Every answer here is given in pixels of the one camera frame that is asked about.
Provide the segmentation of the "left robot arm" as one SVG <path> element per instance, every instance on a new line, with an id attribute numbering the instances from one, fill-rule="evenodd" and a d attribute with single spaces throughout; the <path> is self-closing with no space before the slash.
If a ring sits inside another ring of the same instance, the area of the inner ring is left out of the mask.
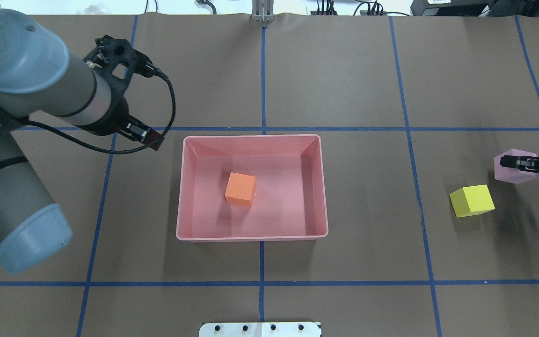
<path id="1" fill-rule="evenodd" d="M 0 9 L 0 268 L 28 270 L 73 238 L 62 207 L 36 174 L 12 132 L 32 126 L 108 155 L 159 149 L 176 116 L 173 84 L 124 39 L 97 38 L 84 58 L 28 15 Z M 156 132 L 129 113 L 133 75 L 168 86 L 170 120 Z"/>

